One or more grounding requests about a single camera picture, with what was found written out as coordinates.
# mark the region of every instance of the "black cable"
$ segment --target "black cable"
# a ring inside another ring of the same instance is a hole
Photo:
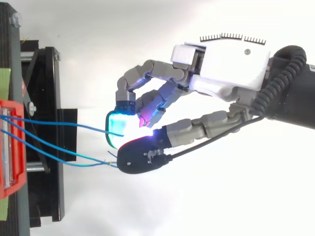
[[[196,146],[187,148],[187,149],[184,150],[184,151],[180,151],[179,153],[176,153],[176,154],[174,154],[174,155],[171,155],[171,158],[174,159],[174,158],[176,158],[176,157],[185,155],[185,154],[187,154],[187,153],[189,153],[189,152],[195,151],[195,150],[197,150],[197,149],[199,149],[199,148],[202,148],[202,147],[204,147],[204,146],[206,146],[206,145],[208,145],[208,144],[210,144],[210,143],[213,143],[213,142],[216,141],[216,140],[219,140],[220,138],[223,138],[224,136],[226,136],[226,135],[228,135],[228,134],[230,134],[230,133],[232,133],[232,132],[234,132],[234,131],[236,131],[236,130],[238,130],[238,129],[240,129],[240,128],[246,126],[246,125],[256,123],[256,122],[261,121],[261,120],[263,120],[263,119],[264,119],[264,117],[257,117],[257,118],[254,118],[254,119],[245,121],[244,123],[241,123],[241,124],[239,124],[239,125],[236,125],[236,126],[234,126],[233,128],[230,128],[230,129],[224,131],[223,133],[221,133],[221,134],[219,134],[219,135],[213,137],[212,139],[209,139],[209,140],[207,140],[207,141],[204,141],[203,143],[197,144]]]
[[[274,55],[278,58],[288,59],[285,69],[275,77],[264,89],[262,89],[252,104],[251,114],[264,116],[271,102],[290,86],[306,65],[306,53],[298,46],[287,46]]]

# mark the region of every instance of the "screw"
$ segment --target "screw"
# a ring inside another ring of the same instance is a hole
[[[61,56],[60,56],[59,52],[55,53],[55,60],[56,61],[61,61]]]
[[[249,54],[251,54],[251,51],[250,51],[250,49],[246,49],[246,50],[245,50],[244,52],[245,52],[245,54],[246,54],[246,55],[249,55]]]
[[[10,23],[15,27],[19,28],[21,27],[21,14],[20,13],[13,13],[11,18],[10,18]]]
[[[32,117],[34,116],[34,113],[37,111],[36,106],[34,106],[34,103],[29,103],[29,115]]]

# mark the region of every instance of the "metal rod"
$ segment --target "metal rod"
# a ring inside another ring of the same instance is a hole
[[[27,172],[41,172],[45,171],[44,166],[41,162],[29,162],[26,163]]]
[[[31,62],[34,52],[21,52],[21,62]]]

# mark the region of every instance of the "robotic hand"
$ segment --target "robotic hand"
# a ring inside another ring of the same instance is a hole
[[[124,144],[118,150],[119,169],[138,174],[160,168],[264,118],[315,128],[315,66],[306,64],[305,51],[298,46],[285,47],[269,58],[265,43],[239,34],[206,36],[200,43],[176,45],[172,64],[148,60],[127,71],[118,80],[116,108],[107,116],[106,129],[112,114],[137,115],[140,127],[151,128],[166,108],[194,91],[231,105],[228,112],[183,119]],[[136,100],[134,91],[152,78],[166,82]],[[203,138],[209,140],[174,155],[164,154],[166,148]]]

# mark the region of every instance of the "black metal frame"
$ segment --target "black metal frame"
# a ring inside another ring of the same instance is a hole
[[[34,52],[31,61],[22,62],[22,75],[29,95],[24,96],[25,113],[29,113],[29,103],[32,101],[37,107],[32,117],[34,120],[77,123],[77,109],[61,109],[58,51],[53,47],[39,49],[38,41],[24,41],[21,44],[21,52]],[[52,144],[76,152],[76,127],[26,123],[25,129]],[[26,140],[36,145],[33,139],[26,137]],[[75,156],[41,146],[45,152],[60,159],[76,160]],[[64,217],[63,165],[27,147],[27,162],[38,161],[46,164],[47,169],[43,165],[44,172],[28,173],[31,227],[40,227],[42,216],[52,216],[53,221],[61,221]]]

